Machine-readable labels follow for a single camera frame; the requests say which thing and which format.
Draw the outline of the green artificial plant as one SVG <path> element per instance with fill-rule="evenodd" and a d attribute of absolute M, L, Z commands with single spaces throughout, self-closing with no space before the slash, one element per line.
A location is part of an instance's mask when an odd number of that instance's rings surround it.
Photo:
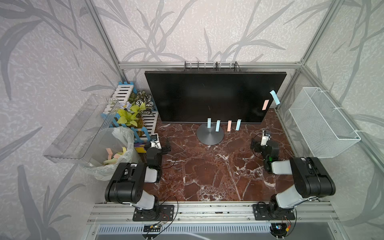
<path fill-rule="evenodd" d="M 154 116 L 154 102 L 152 95 L 146 91 L 138 92 L 129 101 L 121 104 L 117 114 L 120 116 L 117 120 L 119 125 L 141 129 L 144 126 L 143 115 Z"/>

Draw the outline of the pink sticky note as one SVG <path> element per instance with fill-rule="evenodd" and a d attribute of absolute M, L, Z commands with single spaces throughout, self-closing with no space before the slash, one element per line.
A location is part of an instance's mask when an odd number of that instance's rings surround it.
<path fill-rule="evenodd" d="M 264 101 L 263 108 L 262 108 L 263 111 L 267 109 L 268 104 L 269 104 L 269 99 Z"/>
<path fill-rule="evenodd" d="M 232 121 L 229 120 L 229 121 L 228 121 L 227 132 L 230 132 L 230 131 L 231 131 L 231 127 L 232 127 Z"/>

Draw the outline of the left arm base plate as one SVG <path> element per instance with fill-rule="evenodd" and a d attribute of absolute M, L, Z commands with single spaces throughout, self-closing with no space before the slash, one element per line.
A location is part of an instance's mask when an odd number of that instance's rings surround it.
<path fill-rule="evenodd" d="M 174 205 L 160 205 L 152 210 L 139 210 L 135 208 L 133 221 L 134 222 L 169 222 L 174 219 L 176 213 Z"/>

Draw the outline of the mesh trash bin with bag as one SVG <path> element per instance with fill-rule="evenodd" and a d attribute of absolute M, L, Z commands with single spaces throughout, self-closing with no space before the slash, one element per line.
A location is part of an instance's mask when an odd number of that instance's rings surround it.
<path fill-rule="evenodd" d="M 118 164 L 137 164 L 141 158 L 134 147 L 134 131 L 129 128 L 108 128 L 101 132 L 103 136 L 92 152 L 90 162 L 81 165 L 81 170 L 99 181 L 109 181 Z"/>

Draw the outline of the pink sticky note right side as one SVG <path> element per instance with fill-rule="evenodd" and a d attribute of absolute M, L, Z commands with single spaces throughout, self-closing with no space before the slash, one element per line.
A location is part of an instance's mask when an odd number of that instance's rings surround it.
<path fill-rule="evenodd" d="M 264 101 L 263 108 L 262 108 L 263 111 L 267 109 L 268 104 L 269 104 L 269 99 Z"/>

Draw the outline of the blue white picket planter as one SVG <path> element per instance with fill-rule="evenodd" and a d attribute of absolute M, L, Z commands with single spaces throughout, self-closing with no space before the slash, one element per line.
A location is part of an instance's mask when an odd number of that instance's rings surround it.
<path fill-rule="evenodd" d="M 158 111 L 153 98 L 146 91 L 139 91 L 133 83 L 119 83 L 112 95 L 119 109 L 110 123 L 111 128 L 124 127 L 134 132 L 135 143 L 147 142 L 155 134 Z"/>

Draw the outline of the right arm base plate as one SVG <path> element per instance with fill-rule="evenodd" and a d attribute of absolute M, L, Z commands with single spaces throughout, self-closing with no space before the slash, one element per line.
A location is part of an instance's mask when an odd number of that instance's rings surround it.
<path fill-rule="evenodd" d="M 282 209 L 265 202 L 253 204 L 252 208 L 256 221 L 291 221 L 296 219 L 293 209 Z"/>

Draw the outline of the pink sticky note bottom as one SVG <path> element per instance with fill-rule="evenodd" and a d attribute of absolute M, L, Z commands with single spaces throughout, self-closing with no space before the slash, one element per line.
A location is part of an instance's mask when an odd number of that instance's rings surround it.
<path fill-rule="evenodd" d="M 230 131 L 231 131 L 231 127 L 232 127 L 232 121 L 229 120 L 229 121 L 228 121 L 227 132 L 230 132 Z"/>

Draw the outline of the blue sticky note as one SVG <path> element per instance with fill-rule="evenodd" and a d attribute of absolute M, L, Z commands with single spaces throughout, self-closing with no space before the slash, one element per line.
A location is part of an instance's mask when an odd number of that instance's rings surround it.
<path fill-rule="evenodd" d="M 220 121 L 220 120 L 217 120 L 217 122 L 216 122 L 216 128 L 215 128 L 215 131 L 216 131 L 216 132 L 219 132 L 219 131 L 220 131 L 220 123 L 221 123 L 221 121 Z"/>
<path fill-rule="evenodd" d="M 211 128 L 211 124 L 212 124 L 212 120 L 211 120 L 211 118 L 208 118 L 208 119 L 207 119 L 207 128 L 208 128 L 208 129 Z"/>
<path fill-rule="evenodd" d="M 241 119 L 238 119 L 238 120 L 237 120 L 236 131 L 239 131 L 239 130 L 240 130 L 241 121 L 242 121 Z"/>

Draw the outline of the clear plastic tray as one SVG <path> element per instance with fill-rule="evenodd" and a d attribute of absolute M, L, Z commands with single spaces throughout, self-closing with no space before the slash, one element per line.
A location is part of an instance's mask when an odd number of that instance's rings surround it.
<path fill-rule="evenodd" d="M 91 95 L 43 156 L 53 163 L 101 166 L 99 144 L 119 108 L 116 98 Z"/>

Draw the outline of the aluminium front rail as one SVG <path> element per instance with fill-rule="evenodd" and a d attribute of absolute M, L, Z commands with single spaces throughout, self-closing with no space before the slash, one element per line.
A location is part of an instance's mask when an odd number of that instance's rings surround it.
<path fill-rule="evenodd" d="M 256 202 L 166 202 L 174 205 L 175 224 L 189 223 L 256 223 L 253 205 Z M 133 224 L 135 208 L 129 205 L 96 204 L 88 224 Z M 330 202 L 306 202 L 293 210 L 297 223 L 339 223 Z"/>

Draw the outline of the black computer monitor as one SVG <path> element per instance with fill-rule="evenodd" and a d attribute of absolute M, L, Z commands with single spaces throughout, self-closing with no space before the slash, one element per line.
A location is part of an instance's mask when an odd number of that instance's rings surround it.
<path fill-rule="evenodd" d="M 277 93 L 286 76 L 286 72 L 145 72 L 161 120 L 167 123 L 204 123 L 211 118 L 260 124 L 273 102 L 270 91 Z"/>

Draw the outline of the round grey monitor stand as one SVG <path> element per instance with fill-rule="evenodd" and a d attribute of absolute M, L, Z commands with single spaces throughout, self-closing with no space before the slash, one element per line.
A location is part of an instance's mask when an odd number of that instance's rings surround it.
<path fill-rule="evenodd" d="M 225 133 L 221 127 L 219 132 L 216 132 L 215 128 L 216 124 L 212 124 L 210 129 L 207 128 L 206 123 L 200 125 L 197 129 L 198 140 L 202 144 L 209 146 L 219 144 L 223 140 Z"/>

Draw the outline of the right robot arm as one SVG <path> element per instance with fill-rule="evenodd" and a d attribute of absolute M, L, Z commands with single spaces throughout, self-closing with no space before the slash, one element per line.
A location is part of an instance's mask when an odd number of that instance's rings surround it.
<path fill-rule="evenodd" d="M 291 175 L 294 184 L 287 190 L 275 194 L 269 202 L 269 212 L 287 212 L 295 206 L 312 199 L 332 196 L 336 185 L 316 157 L 291 157 L 279 160 L 279 145 L 272 140 L 251 140 L 251 150 L 261 154 L 264 169 L 273 175 Z"/>

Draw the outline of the yellow purple toy tools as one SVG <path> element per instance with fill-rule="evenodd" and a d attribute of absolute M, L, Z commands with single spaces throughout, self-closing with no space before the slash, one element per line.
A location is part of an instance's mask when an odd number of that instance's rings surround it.
<path fill-rule="evenodd" d="M 145 154 L 147 150 L 145 149 L 146 143 L 135 143 L 134 147 L 139 154 Z"/>

